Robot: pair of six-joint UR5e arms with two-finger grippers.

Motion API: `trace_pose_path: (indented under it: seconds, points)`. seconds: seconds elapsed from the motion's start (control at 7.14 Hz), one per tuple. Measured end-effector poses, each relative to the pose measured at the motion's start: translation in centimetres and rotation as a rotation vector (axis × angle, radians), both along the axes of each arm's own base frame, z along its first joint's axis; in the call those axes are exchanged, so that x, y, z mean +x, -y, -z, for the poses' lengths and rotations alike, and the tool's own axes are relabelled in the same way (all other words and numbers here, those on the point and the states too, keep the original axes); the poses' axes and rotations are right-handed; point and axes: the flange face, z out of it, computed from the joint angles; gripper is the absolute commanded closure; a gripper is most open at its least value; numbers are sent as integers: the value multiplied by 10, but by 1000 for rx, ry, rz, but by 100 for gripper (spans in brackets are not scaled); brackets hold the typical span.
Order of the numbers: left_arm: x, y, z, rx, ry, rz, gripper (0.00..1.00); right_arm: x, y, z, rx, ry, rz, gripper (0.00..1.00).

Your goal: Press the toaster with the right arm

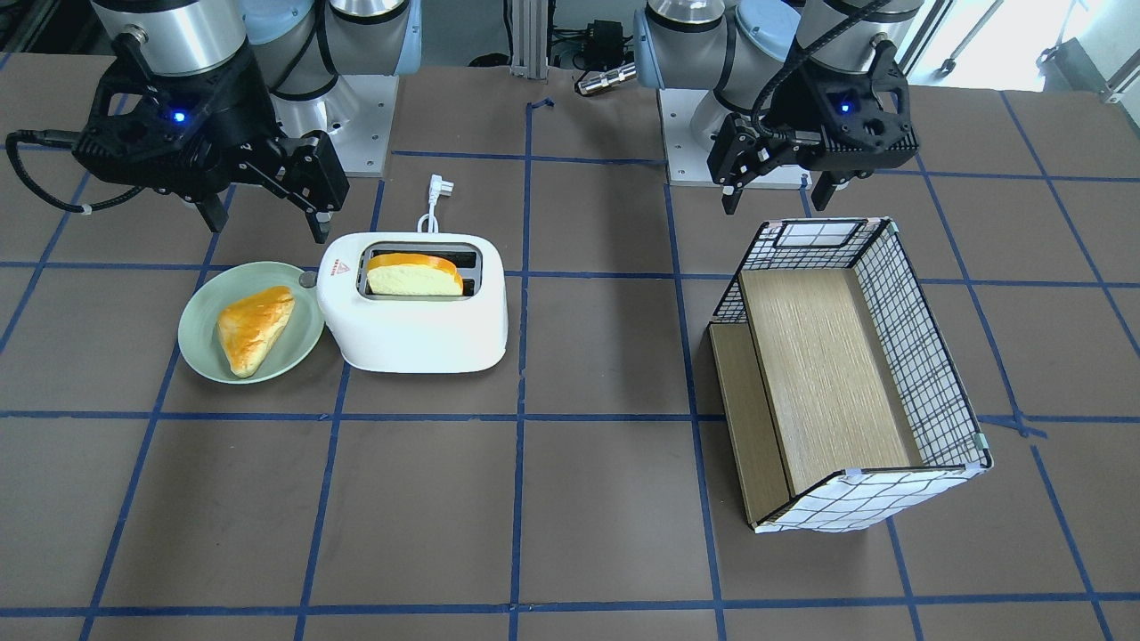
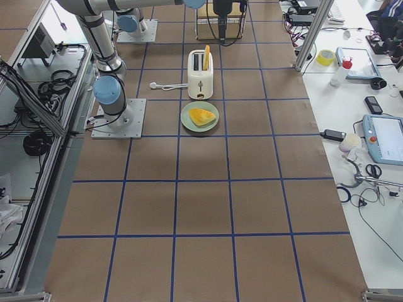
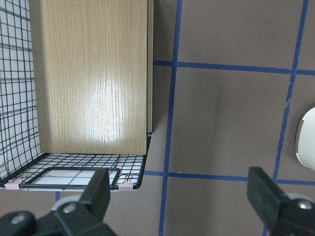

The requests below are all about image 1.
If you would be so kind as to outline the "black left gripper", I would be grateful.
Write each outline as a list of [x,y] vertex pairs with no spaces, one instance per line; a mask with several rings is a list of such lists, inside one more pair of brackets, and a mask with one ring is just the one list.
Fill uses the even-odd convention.
[[920,151],[909,113],[907,78],[894,60],[897,48],[881,40],[871,50],[870,68],[856,73],[826,68],[791,44],[798,68],[772,94],[758,133],[746,114],[728,115],[707,159],[712,182],[720,185],[720,206],[735,216],[746,184],[774,167],[797,164],[819,171],[811,206],[823,212],[844,178],[896,169]]

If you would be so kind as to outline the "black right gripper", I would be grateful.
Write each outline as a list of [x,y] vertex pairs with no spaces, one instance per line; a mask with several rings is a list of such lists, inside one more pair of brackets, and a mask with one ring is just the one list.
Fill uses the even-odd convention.
[[345,170],[328,133],[286,137],[249,41],[215,68],[162,76],[135,34],[115,36],[73,157],[103,182],[166,190],[197,204],[207,229],[229,214],[217,193],[260,185],[306,211],[314,242],[329,240],[329,212],[345,204]]

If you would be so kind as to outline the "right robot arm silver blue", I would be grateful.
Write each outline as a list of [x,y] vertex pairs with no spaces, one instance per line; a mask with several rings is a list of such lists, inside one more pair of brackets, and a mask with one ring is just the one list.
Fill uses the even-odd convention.
[[115,60],[72,153],[101,182],[195,206],[256,185],[329,237],[347,176],[381,167],[396,88],[422,64],[420,1],[93,1]]

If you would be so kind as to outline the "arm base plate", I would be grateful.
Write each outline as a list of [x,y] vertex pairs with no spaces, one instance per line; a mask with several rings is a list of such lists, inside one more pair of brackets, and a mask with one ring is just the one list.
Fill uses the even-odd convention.
[[274,113],[290,137],[329,133],[349,177],[383,177],[399,86],[400,78],[341,76],[319,96],[272,96]]
[[658,106],[663,133],[668,182],[675,187],[716,188],[707,159],[712,135],[718,133],[728,109],[710,90],[661,89]]

